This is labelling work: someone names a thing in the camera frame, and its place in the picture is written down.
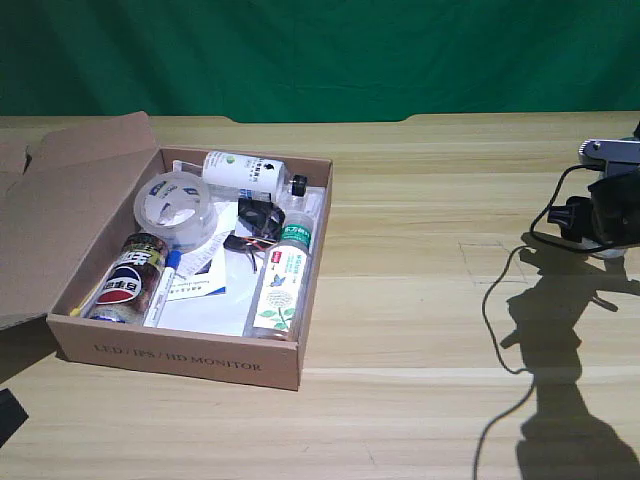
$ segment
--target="green screen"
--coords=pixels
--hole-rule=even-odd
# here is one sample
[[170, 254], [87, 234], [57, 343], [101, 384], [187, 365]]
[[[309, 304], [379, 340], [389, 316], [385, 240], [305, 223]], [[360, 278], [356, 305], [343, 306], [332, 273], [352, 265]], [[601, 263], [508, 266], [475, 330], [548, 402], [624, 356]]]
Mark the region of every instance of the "green screen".
[[3, 2], [0, 114], [640, 109], [640, 1]]

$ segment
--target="marker pen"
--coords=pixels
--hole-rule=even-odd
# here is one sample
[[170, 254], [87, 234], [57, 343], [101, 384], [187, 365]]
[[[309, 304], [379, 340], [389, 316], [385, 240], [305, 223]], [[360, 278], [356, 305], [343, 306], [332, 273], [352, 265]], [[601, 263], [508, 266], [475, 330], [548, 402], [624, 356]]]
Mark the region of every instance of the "marker pen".
[[157, 327], [160, 315], [164, 309], [164, 304], [167, 302], [169, 291], [171, 290], [171, 284], [173, 283], [173, 277], [176, 275], [176, 269], [180, 265], [180, 257], [182, 254], [179, 250], [172, 250], [167, 256], [167, 261], [160, 277], [160, 282], [156, 288], [156, 292], [153, 294], [151, 303], [149, 303], [149, 309], [144, 317], [145, 327]]

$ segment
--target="round plastic container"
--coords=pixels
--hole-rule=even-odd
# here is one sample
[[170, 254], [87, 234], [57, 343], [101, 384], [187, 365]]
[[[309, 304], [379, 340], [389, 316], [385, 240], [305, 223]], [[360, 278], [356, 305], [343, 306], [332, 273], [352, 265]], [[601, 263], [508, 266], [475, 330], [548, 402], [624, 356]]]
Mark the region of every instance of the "round plastic container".
[[133, 212], [145, 232], [183, 253], [201, 246], [216, 229], [209, 186], [192, 173], [157, 175], [138, 191]]

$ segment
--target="bottle label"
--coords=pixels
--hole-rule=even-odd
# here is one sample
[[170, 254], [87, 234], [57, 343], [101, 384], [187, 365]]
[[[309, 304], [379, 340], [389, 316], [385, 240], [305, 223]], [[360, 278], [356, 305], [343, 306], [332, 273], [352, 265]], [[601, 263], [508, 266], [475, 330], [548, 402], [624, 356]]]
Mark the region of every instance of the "bottle label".
[[116, 265], [133, 264], [141, 267], [149, 263], [160, 273], [164, 269], [165, 256], [151, 244], [133, 244], [125, 247]]
[[307, 254], [291, 245], [269, 252], [254, 327], [288, 332], [296, 317]]
[[219, 151], [207, 154], [202, 169], [205, 183], [238, 188], [245, 194], [252, 192], [248, 198], [254, 199], [258, 192], [274, 198], [284, 174], [284, 163], [278, 160]]
[[296, 240], [309, 248], [309, 245], [311, 245], [311, 231], [307, 227], [292, 223], [282, 230], [282, 240]]
[[241, 188], [238, 191], [238, 197], [246, 200], [257, 200], [259, 202], [273, 202], [275, 200], [275, 196], [270, 193], [256, 192], [253, 190], [246, 190], [244, 188]]

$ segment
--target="cord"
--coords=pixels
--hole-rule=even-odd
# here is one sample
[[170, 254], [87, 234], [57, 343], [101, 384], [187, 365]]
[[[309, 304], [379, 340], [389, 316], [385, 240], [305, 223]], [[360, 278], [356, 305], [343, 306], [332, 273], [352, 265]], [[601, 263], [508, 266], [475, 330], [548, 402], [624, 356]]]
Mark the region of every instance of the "cord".
[[[524, 373], [524, 372], [531, 373], [531, 371], [526, 367], [521, 367], [521, 368], [518, 368], [517, 370], [514, 370], [510, 368], [502, 358], [502, 354], [500, 353], [500, 347], [498, 345], [498, 339], [496, 338], [496, 334], [493, 331], [493, 327], [491, 326], [491, 322], [489, 321], [489, 317], [487, 316], [487, 302], [489, 300], [489, 296], [491, 295], [491, 292], [493, 292], [493, 290], [504, 279], [505, 275], [509, 271], [509, 267], [511, 266], [513, 257], [516, 255], [516, 253], [526, 248], [527, 248], [526, 245], [520, 245], [519, 247], [516, 247], [513, 250], [511, 250], [511, 252], [509, 253], [509, 256], [507, 257], [507, 262], [505, 263], [504, 269], [502, 270], [500, 275], [498, 275], [498, 278], [494, 280], [491, 286], [489, 286], [486, 293], [484, 294], [484, 297], [482, 298], [482, 318], [484, 320], [484, 324], [487, 327], [487, 330], [489, 330], [489, 335], [491, 336], [491, 342], [493, 343], [493, 349], [496, 353], [496, 357], [498, 358], [498, 362], [500, 362], [500, 365], [502, 365], [502, 368], [504, 368], [507, 372], [509, 372], [512, 375], [520, 375], [521, 373]], [[472, 468], [472, 475], [471, 475], [473, 480], [477, 480], [478, 478], [478, 469], [480, 467], [480, 454], [482, 453], [482, 447], [484, 445], [484, 442], [487, 439], [487, 436], [489, 435], [489, 430], [491, 430], [491, 428], [500, 420], [511, 415], [513, 412], [519, 409], [522, 405], [524, 405], [534, 390], [535, 390], [535, 379], [532, 379], [531, 385], [529, 386], [527, 393], [525, 393], [525, 395], [518, 401], [518, 403], [516, 403], [509, 409], [505, 410], [501, 414], [497, 415], [496, 417], [492, 418], [491, 421], [489, 421], [489, 423], [487, 423], [485, 427], [482, 429], [482, 433], [480, 434], [480, 438], [478, 439], [478, 445], [476, 446], [476, 451], [473, 455], [473, 468]]]
[[493, 292], [493, 290], [498, 286], [498, 284], [502, 281], [502, 279], [505, 277], [505, 275], [509, 271], [509, 267], [511, 266], [511, 262], [515, 254], [518, 253], [520, 250], [524, 250], [525, 248], [527, 248], [526, 245], [520, 245], [519, 247], [516, 247], [513, 250], [511, 250], [511, 253], [509, 253], [509, 256], [507, 257], [507, 263], [505, 264], [504, 269], [502, 270], [502, 273], [498, 275], [498, 278], [495, 279], [495, 281], [487, 289], [486, 293], [484, 294], [484, 297], [482, 298], [482, 318], [484, 320], [484, 324], [487, 327], [487, 330], [489, 330], [489, 335], [491, 336], [491, 342], [493, 343], [493, 349], [495, 350], [496, 357], [498, 357], [498, 362], [500, 362], [500, 365], [502, 365], [502, 368], [504, 368], [507, 372], [509, 372], [512, 375], [520, 375], [523, 372], [529, 372], [529, 370], [526, 367], [513, 370], [505, 363], [504, 359], [502, 358], [502, 354], [500, 353], [500, 347], [498, 345], [496, 334], [493, 331], [491, 322], [489, 322], [489, 317], [487, 317], [487, 302], [489, 301], [489, 296], [491, 295], [491, 292]]
[[594, 248], [571, 247], [569, 245], [564, 245], [564, 244], [562, 244], [560, 242], [554, 242], [553, 240], [548, 240], [548, 239], [546, 239], [544, 237], [541, 237], [535, 231], [535, 228], [536, 228], [536, 225], [538, 225], [538, 222], [540, 222], [540, 220], [542, 220], [542, 218], [545, 216], [545, 214], [553, 206], [553, 203], [556, 201], [556, 198], [558, 198], [558, 194], [560, 193], [560, 189], [562, 188], [562, 184], [564, 183], [564, 180], [567, 177], [567, 175], [569, 175], [569, 173], [573, 172], [574, 170], [582, 170], [582, 169], [592, 170], [593, 167], [591, 165], [573, 165], [573, 166], [567, 168], [564, 172], [562, 172], [562, 175], [560, 175], [560, 178], [558, 179], [558, 183], [556, 185], [556, 189], [554, 190], [553, 195], [551, 195], [551, 198], [549, 199], [549, 203], [547, 203], [547, 206], [544, 207], [542, 209], [542, 211], [538, 214], [538, 216], [533, 220], [533, 222], [531, 222], [531, 226], [529, 227], [529, 233], [531, 234], [531, 236], [533, 238], [535, 238], [540, 243], [544, 243], [545, 245], [550, 245], [552, 247], [561, 248], [563, 250], [567, 250], [567, 251], [573, 252], [573, 253], [584, 253], [584, 254], [598, 253], [598, 252], [603, 252], [605, 250], [609, 250], [610, 248], [622, 247], [623, 245], [618, 245], [618, 244], [614, 244], [614, 243], [608, 243], [608, 244], [602, 245], [600, 247], [594, 247]]

